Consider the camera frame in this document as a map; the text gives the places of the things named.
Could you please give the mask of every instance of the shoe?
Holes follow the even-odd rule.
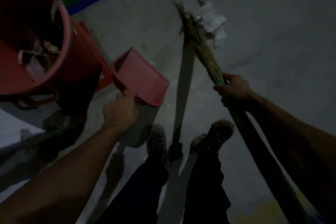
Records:
[[[162,160],[167,170],[170,169],[170,162],[166,144],[166,133],[159,124],[152,126],[147,139],[148,156],[156,156]]]
[[[228,120],[219,120],[211,125],[208,134],[196,137],[191,146],[194,151],[199,153],[218,154],[223,143],[225,143],[235,130],[235,126]]]

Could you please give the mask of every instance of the red trash bin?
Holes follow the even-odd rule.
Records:
[[[18,52],[28,48],[32,30],[48,31],[54,0],[1,0],[0,8],[0,95],[1,100],[23,101],[31,106],[58,98],[57,87],[85,81],[99,69],[101,55],[93,40],[58,6],[57,23],[62,27],[60,54],[39,81],[33,81],[27,68],[18,64]],[[53,97],[33,101],[30,96],[52,93]]]

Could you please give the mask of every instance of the broom handle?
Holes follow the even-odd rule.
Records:
[[[228,82],[223,79],[216,83],[216,85],[221,84],[227,85]],[[233,105],[228,105],[228,109],[254,162],[273,196],[278,201],[288,222],[291,224],[310,223],[309,217],[298,200],[296,193],[246,115],[246,112],[238,110]]]

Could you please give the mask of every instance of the black pants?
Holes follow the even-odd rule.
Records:
[[[223,179],[216,154],[197,156],[187,187],[183,223],[229,223],[226,211],[231,204],[222,188]],[[163,163],[147,158],[96,223],[157,223],[159,197],[167,180]]]

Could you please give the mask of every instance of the person's left hand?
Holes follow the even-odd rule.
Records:
[[[124,90],[116,95],[115,100],[104,105],[103,114],[105,122],[102,128],[114,128],[123,134],[136,122],[139,110],[129,90]]]

